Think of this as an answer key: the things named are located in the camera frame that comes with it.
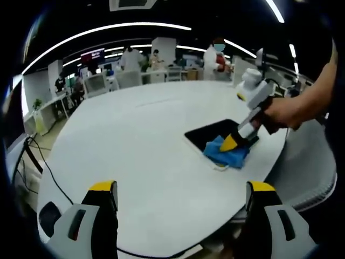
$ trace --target black tray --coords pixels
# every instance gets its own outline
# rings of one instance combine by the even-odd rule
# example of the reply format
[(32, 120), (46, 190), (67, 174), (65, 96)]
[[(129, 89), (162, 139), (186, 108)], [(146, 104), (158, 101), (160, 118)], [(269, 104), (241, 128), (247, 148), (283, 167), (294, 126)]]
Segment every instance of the black tray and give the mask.
[[(186, 132), (184, 135), (190, 142), (192, 142), (201, 152), (204, 152), (206, 143), (213, 141), (217, 136), (222, 136), (224, 139), (232, 132), (237, 130), (238, 123), (225, 119), (201, 128), (193, 129)], [(259, 140), (256, 136), (250, 142), (248, 147), (251, 147), (255, 142)]]

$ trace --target cleaning cloth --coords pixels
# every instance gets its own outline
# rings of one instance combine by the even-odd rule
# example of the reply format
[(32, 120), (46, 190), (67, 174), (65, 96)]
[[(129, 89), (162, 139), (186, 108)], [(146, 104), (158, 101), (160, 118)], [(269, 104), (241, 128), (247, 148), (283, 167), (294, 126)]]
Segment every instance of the cleaning cloth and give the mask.
[(221, 152), (219, 149), (223, 142), (221, 136), (216, 137), (212, 142), (207, 142), (203, 154), (217, 164), (241, 169), (244, 166), (244, 159), (249, 154), (249, 148), (239, 147)]

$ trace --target white coat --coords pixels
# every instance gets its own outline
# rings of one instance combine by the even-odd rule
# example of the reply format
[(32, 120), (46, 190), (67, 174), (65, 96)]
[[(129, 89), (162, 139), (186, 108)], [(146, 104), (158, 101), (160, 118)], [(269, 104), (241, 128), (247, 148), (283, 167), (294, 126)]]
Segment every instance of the white coat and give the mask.
[(120, 61), (120, 66), (123, 66), (125, 71), (140, 71), (140, 64), (143, 60), (142, 54), (138, 50), (133, 49), (131, 52), (126, 50)]
[[(204, 54), (204, 80), (210, 81), (228, 81), (230, 76), (226, 72), (217, 71), (219, 64), (216, 63), (217, 55), (224, 54), (218, 52), (212, 45), (206, 50)], [(225, 60), (226, 65), (230, 65), (230, 62)]]

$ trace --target face mask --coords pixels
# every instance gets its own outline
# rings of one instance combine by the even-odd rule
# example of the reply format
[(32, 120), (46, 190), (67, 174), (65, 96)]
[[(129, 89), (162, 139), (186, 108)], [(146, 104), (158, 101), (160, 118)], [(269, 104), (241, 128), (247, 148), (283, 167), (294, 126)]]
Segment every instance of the face mask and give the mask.
[(225, 44), (215, 44), (216, 51), (223, 51), (225, 49)]

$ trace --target white pillar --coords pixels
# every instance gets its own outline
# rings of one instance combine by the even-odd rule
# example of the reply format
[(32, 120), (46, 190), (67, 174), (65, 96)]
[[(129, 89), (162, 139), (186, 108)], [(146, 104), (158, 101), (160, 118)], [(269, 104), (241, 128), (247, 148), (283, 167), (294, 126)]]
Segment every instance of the white pillar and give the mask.
[(60, 73), (63, 71), (63, 61), (55, 60), (52, 64), (48, 66), (49, 75), (49, 87), (52, 94), (52, 98), (56, 97), (55, 93), (55, 81), (59, 78)]
[(159, 58), (166, 66), (173, 64), (176, 59), (176, 39), (158, 37), (152, 41), (151, 54), (159, 50)]

